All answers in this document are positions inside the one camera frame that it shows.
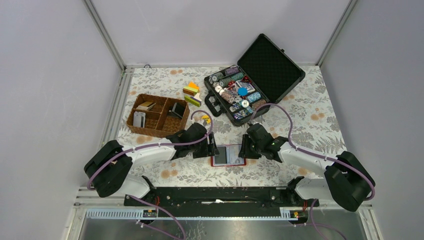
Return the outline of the single white card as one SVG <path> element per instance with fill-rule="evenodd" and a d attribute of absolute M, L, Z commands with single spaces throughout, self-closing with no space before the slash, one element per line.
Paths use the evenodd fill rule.
<path fill-rule="evenodd" d="M 245 164 L 245 159 L 239 156 L 241 145 L 229 145 L 227 147 L 227 163 L 231 166 L 241 166 Z"/>

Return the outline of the black VIP card stack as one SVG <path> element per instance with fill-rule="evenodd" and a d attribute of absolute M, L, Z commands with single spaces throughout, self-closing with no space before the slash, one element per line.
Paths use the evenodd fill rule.
<path fill-rule="evenodd" d="M 179 102 L 175 102 L 169 109 L 167 115 L 169 117 L 182 119 L 184 116 L 185 107 Z"/>

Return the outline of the red card holder wallet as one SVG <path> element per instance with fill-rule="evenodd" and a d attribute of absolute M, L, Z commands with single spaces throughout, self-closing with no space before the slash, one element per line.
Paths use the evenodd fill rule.
<path fill-rule="evenodd" d="M 212 167 L 234 167 L 234 166 L 245 166 L 247 160 L 239 157 L 241 151 L 241 144 L 230 144 L 230 145 L 218 145 L 215 155 L 212 156 L 211 166 Z"/>

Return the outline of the single black card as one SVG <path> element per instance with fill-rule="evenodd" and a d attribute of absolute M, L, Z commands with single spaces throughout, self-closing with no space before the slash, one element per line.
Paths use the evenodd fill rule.
<path fill-rule="evenodd" d="M 220 166 L 227 164 L 227 148 L 225 146 L 218 146 L 215 152 L 214 165 Z"/>

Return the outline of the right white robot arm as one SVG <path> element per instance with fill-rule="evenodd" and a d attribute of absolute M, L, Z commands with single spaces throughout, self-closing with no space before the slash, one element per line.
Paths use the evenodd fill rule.
<path fill-rule="evenodd" d="M 296 146 L 290 137 L 273 137 L 259 123 L 251 124 L 243 135 L 239 156 L 265 157 L 315 173 L 318 178 L 298 176 L 288 182 L 286 198 L 293 206 L 318 199 L 334 201 L 343 209 L 355 212 L 376 193 L 374 179 L 351 152 L 343 151 L 335 157 L 323 155 Z"/>

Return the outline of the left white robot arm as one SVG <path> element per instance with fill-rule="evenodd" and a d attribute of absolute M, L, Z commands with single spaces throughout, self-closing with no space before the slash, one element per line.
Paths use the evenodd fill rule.
<path fill-rule="evenodd" d="M 130 175 L 131 169 L 176 160 L 189 153 L 194 158 L 209 157 L 215 146 L 213 131 L 197 122 L 155 143 L 125 146 L 110 140 L 84 166 L 86 187 L 101 198 L 123 193 L 148 206 L 154 202 L 155 192 L 146 179 Z"/>

